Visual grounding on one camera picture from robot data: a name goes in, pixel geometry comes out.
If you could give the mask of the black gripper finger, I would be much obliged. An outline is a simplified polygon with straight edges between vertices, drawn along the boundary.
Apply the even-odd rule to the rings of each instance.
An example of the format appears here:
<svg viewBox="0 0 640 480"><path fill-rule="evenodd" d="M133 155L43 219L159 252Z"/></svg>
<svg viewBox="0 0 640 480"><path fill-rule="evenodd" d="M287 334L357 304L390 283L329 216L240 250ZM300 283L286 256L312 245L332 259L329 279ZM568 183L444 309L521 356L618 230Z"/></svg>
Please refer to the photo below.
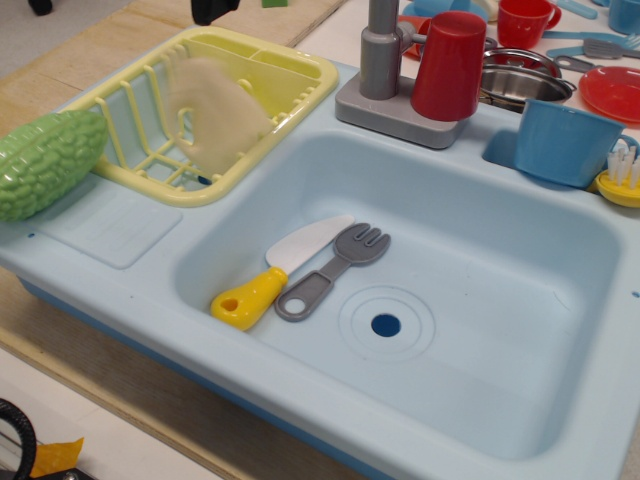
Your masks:
<svg viewBox="0 0 640 480"><path fill-rule="evenodd" d="M236 11L239 0L191 0L191 14L196 25L210 25L220 17Z"/></svg>

